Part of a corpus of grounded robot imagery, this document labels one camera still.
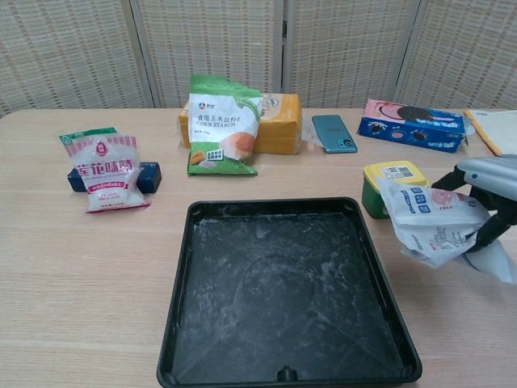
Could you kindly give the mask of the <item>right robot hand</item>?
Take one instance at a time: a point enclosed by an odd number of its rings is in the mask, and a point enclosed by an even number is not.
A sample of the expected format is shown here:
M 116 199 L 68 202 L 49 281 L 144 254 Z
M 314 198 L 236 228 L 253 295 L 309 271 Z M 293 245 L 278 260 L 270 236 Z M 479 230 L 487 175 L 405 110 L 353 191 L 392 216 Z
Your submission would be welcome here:
M 469 252 L 476 252 L 516 225 L 516 156 L 467 158 L 431 186 L 454 191 L 466 184 L 471 186 L 469 195 L 494 212 L 474 234 L 476 243 Z

